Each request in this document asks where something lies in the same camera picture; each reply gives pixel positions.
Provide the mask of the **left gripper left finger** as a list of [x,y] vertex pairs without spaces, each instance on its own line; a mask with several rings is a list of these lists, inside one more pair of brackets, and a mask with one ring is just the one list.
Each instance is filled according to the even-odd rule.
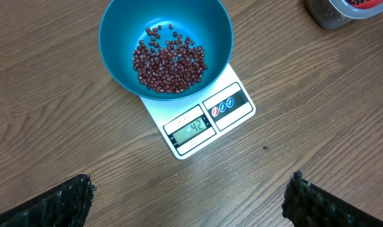
[[90,176],[79,174],[0,214],[0,227],[83,227],[95,192]]

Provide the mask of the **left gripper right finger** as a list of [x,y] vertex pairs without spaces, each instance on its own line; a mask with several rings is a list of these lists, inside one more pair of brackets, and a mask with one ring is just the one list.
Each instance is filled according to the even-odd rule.
[[282,216],[296,227],[383,227],[379,220],[294,172],[284,192]]

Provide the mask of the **red measuring scoop blue handle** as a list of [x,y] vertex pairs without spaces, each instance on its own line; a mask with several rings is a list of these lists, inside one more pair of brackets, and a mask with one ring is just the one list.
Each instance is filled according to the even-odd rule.
[[358,9],[370,9],[370,8],[377,6],[380,3],[383,3],[383,0],[368,0],[367,2],[365,2],[363,4],[352,5],[352,6],[355,8],[358,8]]

